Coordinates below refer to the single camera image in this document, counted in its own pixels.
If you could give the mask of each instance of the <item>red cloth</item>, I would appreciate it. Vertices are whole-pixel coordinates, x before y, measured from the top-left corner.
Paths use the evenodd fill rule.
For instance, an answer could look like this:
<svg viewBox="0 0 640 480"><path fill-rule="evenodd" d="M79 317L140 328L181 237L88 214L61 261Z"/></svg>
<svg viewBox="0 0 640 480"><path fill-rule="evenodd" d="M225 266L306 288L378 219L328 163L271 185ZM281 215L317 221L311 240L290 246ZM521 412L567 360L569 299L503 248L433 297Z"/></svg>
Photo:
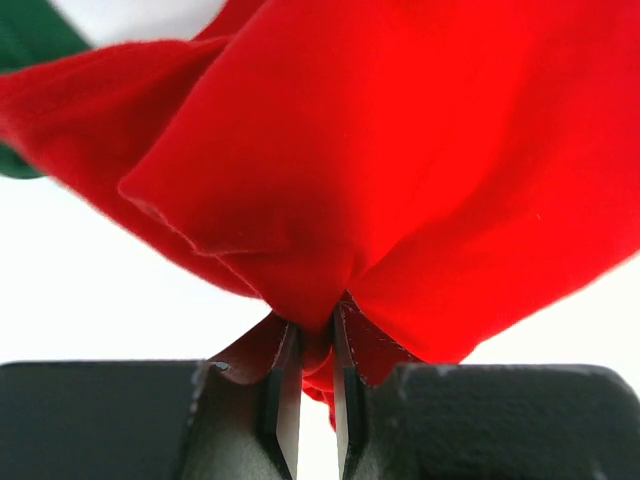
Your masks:
<svg viewBox="0 0 640 480"><path fill-rule="evenodd" d="M640 248L640 2L261 3L3 76L0 138L302 325L315 398L346 289L458 362Z"/></svg>

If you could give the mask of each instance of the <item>white background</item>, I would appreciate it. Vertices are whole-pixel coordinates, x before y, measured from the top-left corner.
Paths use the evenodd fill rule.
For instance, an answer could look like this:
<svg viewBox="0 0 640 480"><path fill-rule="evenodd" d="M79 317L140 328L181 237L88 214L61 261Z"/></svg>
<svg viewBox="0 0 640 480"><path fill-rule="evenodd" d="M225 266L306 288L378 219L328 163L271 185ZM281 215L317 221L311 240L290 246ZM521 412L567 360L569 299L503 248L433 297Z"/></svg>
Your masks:
<svg viewBox="0 0 640 480"><path fill-rule="evenodd" d="M223 0L53 0L93 45L189 38ZM192 359L268 313L168 263L50 180L0 177L0 363ZM640 391L640 256L493 338L469 363L591 363ZM299 479L337 478L327 409L302 404Z"/></svg>

